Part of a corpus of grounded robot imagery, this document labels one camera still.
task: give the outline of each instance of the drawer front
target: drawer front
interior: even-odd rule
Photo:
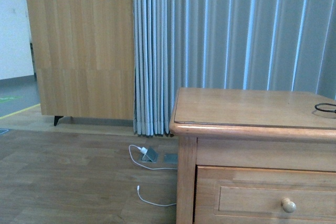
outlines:
[[[196,192],[195,223],[336,223],[336,173],[199,166]]]
[[[197,139],[197,165],[336,172],[336,143]]]

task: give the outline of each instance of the pleated curtain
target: pleated curtain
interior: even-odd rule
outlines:
[[[335,0],[134,0],[134,131],[169,132],[179,87],[336,99]]]

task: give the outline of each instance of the green floor marking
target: green floor marking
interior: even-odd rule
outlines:
[[[13,101],[22,97],[0,97],[0,103]]]

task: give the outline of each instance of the black cable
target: black cable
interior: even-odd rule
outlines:
[[[319,110],[319,111],[323,111],[323,112],[331,112],[331,113],[336,113],[336,110],[325,110],[325,109],[320,109],[318,106],[323,106],[323,105],[327,105],[327,106],[334,106],[336,107],[336,104],[332,104],[332,103],[319,103],[315,105],[315,109]]]

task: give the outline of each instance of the drawer knob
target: drawer knob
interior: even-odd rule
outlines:
[[[283,210],[289,214],[296,210],[295,203],[291,201],[290,199],[283,199],[281,202],[281,206]]]

